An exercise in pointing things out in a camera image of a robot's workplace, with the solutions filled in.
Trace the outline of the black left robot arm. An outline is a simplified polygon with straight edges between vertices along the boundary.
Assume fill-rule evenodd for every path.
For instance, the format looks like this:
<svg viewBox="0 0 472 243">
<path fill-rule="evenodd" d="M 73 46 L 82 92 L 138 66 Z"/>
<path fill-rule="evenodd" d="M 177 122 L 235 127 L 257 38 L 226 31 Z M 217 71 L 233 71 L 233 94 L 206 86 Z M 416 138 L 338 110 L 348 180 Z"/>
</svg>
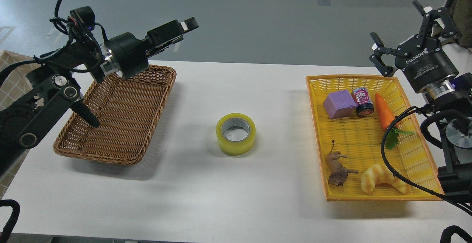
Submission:
<svg viewBox="0 0 472 243">
<path fill-rule="evenodd" d="M 99 83 L 113 73 L 129 79 L 149 68 L 148 58 L 182 41 L 184 34 L 199 27 L 194 17 L 182 22 L 173 20 L 148 31 L 144 39 L 129 32 L 108 39 L 102 29 L 104 45 L 99 46 L 92 33 L 98 23 L 91 7 L 74 9 L 68 18 L 61 18 L 58 12 L 62 1 L 57 0 L 50 22 L 67 36 L 66 44 L 1 71 L 4 84 L 19 66 L 39 65 L 26 75 L 32 89 L 1 111 L 1 175 L 13 166 L 21 152 L 36 147 L 69 109 L 98 127 L 99 121 L 85 106 L 73 73 L 89 73 Z"/>
</svg>

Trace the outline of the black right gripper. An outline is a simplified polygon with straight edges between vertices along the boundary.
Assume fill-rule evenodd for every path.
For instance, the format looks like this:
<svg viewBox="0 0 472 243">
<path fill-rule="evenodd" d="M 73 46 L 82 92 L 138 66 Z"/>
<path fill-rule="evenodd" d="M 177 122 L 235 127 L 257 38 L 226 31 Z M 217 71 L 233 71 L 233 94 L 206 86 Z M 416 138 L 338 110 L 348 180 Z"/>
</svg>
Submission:
<svg viewBox="0 0 472 243">
<path fill-rule="evenodd" d="M 371 32 L 370 37 L 374 45 L 369 60 L 384 77 L 390 78 L 398 70 L 402 70 L 412 89 L 416 93 L 425 93 L 428 85 L 452 80 L 459 73 L 443 51 L 440 41 L 431 37 L 434 24 L 441 25 L 438 21 L 442 22 L 440 34 L 442 38 L 458 38 L 461 37 L 461 33 L 445 7 L 425 11 L 418 0 L 413 0 L 412 4 L 423 17 L 417 37 L 410 37 L 400 43 L 398 50 L 386 48 L 378 34 Z M 394 66 L 387 66 L 382 60 L 383 55 L 394 56 L 396 58 Z"/>
</svg>

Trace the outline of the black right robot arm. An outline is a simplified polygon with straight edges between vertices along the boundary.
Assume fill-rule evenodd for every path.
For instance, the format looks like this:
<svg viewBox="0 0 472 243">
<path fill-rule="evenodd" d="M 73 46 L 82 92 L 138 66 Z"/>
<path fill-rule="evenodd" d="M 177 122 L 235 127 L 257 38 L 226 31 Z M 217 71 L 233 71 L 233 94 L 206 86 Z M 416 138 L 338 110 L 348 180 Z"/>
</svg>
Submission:
<svg viewBox="0 0 472 243">
<path fill-rule="evenodd" d="M 459 74 L 432 31 L 438 24 L 442 27 L 442 38 L 456 39 L 461 33 L 445 7 L 425 10 L 416 0 L 413 5 L 423 18 L 417 34 L 396 48 L 386 48 L 377 33 L 370 34 L 374 46 L 369 59 L 379 72 L 390 78 L 399 70 L 413 90 L 423 94 L 427 102 L 423 107 L 408 107 L 388 124 L 381 140 L 382 159 L 394 177 L 470 215 L 471 162 L 461 162 L 457 151 L 471 158 L 471 73 Z M 384 149 L 388 134 L 393 132 L 396 124 L 414 113 L 425 116 L 420 125 L 425 140 L 443 151 L 445 165 L 438 168 L 443 194 L 410 181 L 393 169 L 387 160 Z"/>
</svg>

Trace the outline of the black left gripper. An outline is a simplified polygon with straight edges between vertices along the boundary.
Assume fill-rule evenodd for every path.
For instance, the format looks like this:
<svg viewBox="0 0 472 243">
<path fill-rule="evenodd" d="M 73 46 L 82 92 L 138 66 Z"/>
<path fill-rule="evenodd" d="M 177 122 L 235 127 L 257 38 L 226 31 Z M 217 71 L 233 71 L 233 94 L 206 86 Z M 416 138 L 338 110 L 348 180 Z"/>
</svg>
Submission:
<svg viewBox="0 0 472 243">
<path fill-rule="evenodd" d="M 196 18 L 173 20 L 147 32 L 144 39 L 137 39 L 126 32 L 105 41 L 105 61 L 101 69 L 105 76 L 119 73 L 129 79 L 149 67 L 148 58 L 162 53 L 169 46 L 182 41 L 183 35 L 199 28 Z"/>
</svg>

